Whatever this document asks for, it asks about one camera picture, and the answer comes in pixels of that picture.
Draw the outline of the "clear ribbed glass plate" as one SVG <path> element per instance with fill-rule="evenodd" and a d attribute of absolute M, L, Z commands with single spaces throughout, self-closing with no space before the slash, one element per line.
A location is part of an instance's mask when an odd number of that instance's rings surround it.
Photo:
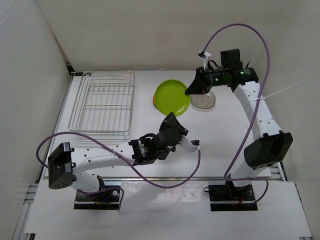
<path fill-rule="evenodd" d="M 212 91 L 205 94 L 192 94 L 190 100 L 192 105 L 209 108 L 210 106 L 215 106 L 216 95 Z"/>

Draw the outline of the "clear bumpy glass plate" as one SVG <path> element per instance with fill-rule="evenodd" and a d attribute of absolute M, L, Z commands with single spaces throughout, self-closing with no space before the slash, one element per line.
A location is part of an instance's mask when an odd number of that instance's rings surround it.
<path fill-rule="evenodd" d="M 206 107 L 198 107 L 196 105 L 192 105 L 192 108 L 195 109 L 196 111 L 200 111 L 200 112 L 210 112 L 215 108 L 215 106 L 213 105 L 210 107 L 207 107 L 207 106 Z"/>

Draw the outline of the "green plate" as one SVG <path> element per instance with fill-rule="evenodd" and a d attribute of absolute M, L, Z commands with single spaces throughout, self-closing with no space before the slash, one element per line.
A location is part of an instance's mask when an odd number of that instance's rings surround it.
<path fill-rule="evenodd" d="M 176 117 L 184 114 L 189 108 L 191 97 L 185 95 L 187 86 L 176 79 L 163 81 L 155 90 L 156 108 L 164 115 L 173 112 Z"/>

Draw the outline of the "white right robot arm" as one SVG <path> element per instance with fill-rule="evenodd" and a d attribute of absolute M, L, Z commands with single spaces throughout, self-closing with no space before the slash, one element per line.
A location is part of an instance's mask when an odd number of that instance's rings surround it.
<path fill-rule="evenodd" d="M 217 69 L 208 64 L 195 70 L 185 94 L 204 95 L 212 87 L 228 86 L 242 105 L 253 142 L 244 148 L 244 160 L 239 167 L 226 174 L 224 193 L 230 200 L 236 200 L 262 171 L 283 160 L 293 136 L 283 132 L 274 120 L 260 93 L 259 78 L 252 67 L 243 66 L 239 49 L 222 51 L 220 58 L 222 65 Z"/>

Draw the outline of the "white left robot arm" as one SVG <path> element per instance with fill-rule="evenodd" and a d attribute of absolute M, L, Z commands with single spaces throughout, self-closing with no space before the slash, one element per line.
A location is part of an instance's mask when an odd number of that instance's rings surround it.
<path fill-rule="evenodd" d="M 74 148 L 63 142 L 48 157 L 48 186 L 59 190 L 79 189 L 93 200 L 105 194 L 102 180 L 89 170 L 115 166 L 143 166 L 165 160 L 188 134 L 171 112 L 161 123 L 157 134 L 148 133 L 129 142 L 108 148 Z"/>

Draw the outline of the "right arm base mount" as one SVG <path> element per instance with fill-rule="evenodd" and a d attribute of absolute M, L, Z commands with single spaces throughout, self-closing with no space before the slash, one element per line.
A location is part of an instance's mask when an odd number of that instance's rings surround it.
<path fill-rule="evenodd" d="M 211 212 L 257 211 L 257 203 L 251 184 L 234 187 L 231 182 L 208 185 L 203 191 L 209 194 Z"/>

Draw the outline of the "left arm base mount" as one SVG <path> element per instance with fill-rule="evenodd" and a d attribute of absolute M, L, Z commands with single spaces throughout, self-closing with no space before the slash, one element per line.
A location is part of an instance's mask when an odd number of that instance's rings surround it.
<path fill-rule="evenodd" d="M 123 200 L 123 190 L 120 185 L 106 185 L 107 189 L 97 194 L 76 192 L 73 208 L 75 210 L 108 210 L 120 209 Z"/>

